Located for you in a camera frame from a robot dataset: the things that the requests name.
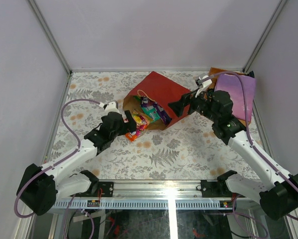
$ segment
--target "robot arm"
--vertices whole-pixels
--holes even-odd
[[[117,102],[104,105],[105,116],[101,118],[102,124],[99,129],[95,128],[84,136],[78,150],[73,148],[59,158],[51,160],[40,167],[32,164],[24,172],[23,178],[17,190],[21,188],[34,175],[51,167],[42,175],[38,176],[22,193],[20,199],[29,206],[37,215],[46,213],[57,199],[68,197],[77,193],[86,193],[93,196],[98,188],[98,178],[88,170],[69,176],[77,166],[88,159],[92,159],[107,149],[114,139],[136,131],[136,122],[129,111],[125,111],[128,122],[124,122],[118,110]]]
[[[214,90],[205,92],[211,82],[203,82],[200,77],[196,82],[198,85],[202,82],[203,85],[193,92],[182,95],[178,102],[169,103],[169,107],[179,117],[183,114],[184,107],[189,105],[188,114],[198,112],[212,120],[215,135],[240,154],[261,179],[261,182],[253,181],[230,170],[220,175],[217,178],[218,182],[212,186],[206,180],[201,181],[201,188],[213,191],[213,194],[219,197],[231,193],[248,197],[259,203],[264,212],[274,220],[298,208],[298,193],[259,156],[253,147],[255,146],[297,187],[298,174],[293,176],[279,166],[252,138],[253,144],[250,144],[246,127],[232,115],[233,102],[229,93]]]

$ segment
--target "candy wrapper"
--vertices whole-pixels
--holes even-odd
[[[132,117],[136,122],[137,130],[135,132],[125,134],[125,136],[131,142],[134,141],[136,138],[138,138],[143,133],[143,131],[148,127],[148,125],[152,122],[152,119],[150,117],[136,110],[133,110]]]
[[[158,115],[160,116],[160,118],[162,119],[163,123],[165,125],[170,124],[171,118],[166,113],[166,111],[159,104],[157,104],[157,102],[154,102],[153,107],[156,109],[156,111],[157,111]]]
[[[147,116],[152,118],[152,123],[160,119],[160,116],[153,104],[153,101],[149,100],[147,97],[141,96],[141,109]]]

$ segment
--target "red paper bag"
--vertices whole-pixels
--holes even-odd
[[[188,115],[189,106],[184,109],[183,115],[178,118],[168,106],[168,103],[179,101],[183,94],[189,92],[190,90],[187,88],[153,71],[124,98],[123,110],[129,110],[130,112],[138,110],[143,112],[140,107],[140,102],[137,101],[134,96],[146,96],[161,105],[172,119],[168,125],[165,125],[161,120],[157,120],[149,124],[148,129],[164,130]]]

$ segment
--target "floral pattern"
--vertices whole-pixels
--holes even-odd
[[[159,72],[180,85],[194,90],[193,80],[202,72]],[[127,93],[149,72],[74,73],[66,101],[117,100],[119,110]],[[80,139],[101,122],[104,111],[90,102],[76,102],[64,111],[67,124]],[[101,179],[215,179],[232,169],[258,179],[250,166],[212,131],[212,122],[197,113],[164,130],[148,130],[134,142],[119,136],[111,147],[82,163],[73,172],[87,169]],[[254,140],[261,144],[254,120],[250,124]],[[76,139],[60,122],[50,159],[75,147]]]

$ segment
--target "white wall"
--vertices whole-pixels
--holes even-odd
[[[242,68],[279,0],[36,0],[73,69]]]
[[[66,74],[25,0],[0,1],[0,239],[25,168],[41,163]]]
[[[298,0],[289,1],[251,66],[275,160],[298,173]]]

